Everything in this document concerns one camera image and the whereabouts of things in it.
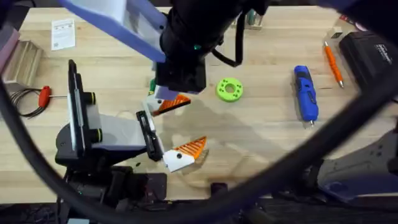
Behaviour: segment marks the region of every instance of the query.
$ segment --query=white paper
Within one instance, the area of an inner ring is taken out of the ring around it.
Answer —
[[[51,23],[51,50],[76,46],[75,21],[64,19]]]

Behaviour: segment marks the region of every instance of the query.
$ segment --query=wooden workbench surface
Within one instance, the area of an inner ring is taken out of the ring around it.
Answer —
[[[52,52],[51,21],[74,18],[76,47]],[[207,59],[207,88],[189,96],[191,105],[155,119],[166,148],[208,136],[208,156],[202,164],[169,174],[170,199],[205,198],[212,182],[241,182],[299,145],[336,114],[355,94],[352,78],[343,72],[345,89],[335,82],[323,53],[323,38],[338,18],[334,11],[318,7],[271,7],[263,29],[244,33],[244,62],[238,68],[222,64],[212,55]],[[31,9],[21,28],[21,39],[30,39],[44,49],[35,86],[49,85],[53,94],[67,92],[68,59],[72,58],[82,74],[86,91],[98,97],[100,112],[135,119],[141,101],[154,77],[151,61],[89,25],[66,9]],[[221,51],[234,55],[234,30],[225,35]],[[315,128],[305,129],[299,121],[292,87],[292,70],[307,65],[317,91],[320,116]],[[224,77],[235,77],[244,86],[243,97],[225,103],[215,94],[216,84]],[[34,98],[21,103],[22,110],[37,106]],[[394,125],[397,107],[384,110],[333,156],[366,146]],[[34,119],[24,119],[43,155],[55,163],[55,138],[68,123],[67,101],[53,99],[47,110]],[[35,175],[0,121],[0,203],[54,202],[54,194]],[[147,156],[123,162],[137,172],[165,172],[162,162]]]

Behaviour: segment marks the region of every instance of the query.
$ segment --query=blue screwdriver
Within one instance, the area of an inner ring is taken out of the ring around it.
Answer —
[[[318,105],[315,89],[307,66],[297,65],[294,68],[295,86],[300,113],[305,122],[313,127],[314,121],[318,119]]]

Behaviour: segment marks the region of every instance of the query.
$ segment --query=green 3d printed part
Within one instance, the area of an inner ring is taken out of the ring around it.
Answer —
[[[154,78],[150,81],[149,85],[150,85],[150,87],[149,87],[148,95],[152,95],[152,94],[155,93],[155,89],[156,89],[156,83],[155,83],[155,79]]]
[[[235,102],[243,94],[242,83],[235,78],[223,78],[216,87],[217,95],[225,102]]]

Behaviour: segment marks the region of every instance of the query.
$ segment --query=black case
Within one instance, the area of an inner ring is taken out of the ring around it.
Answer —
[[[398,50],[370,31],[352,32],[339,43],[360,89],[371,85],[374,77],[398,60]]]

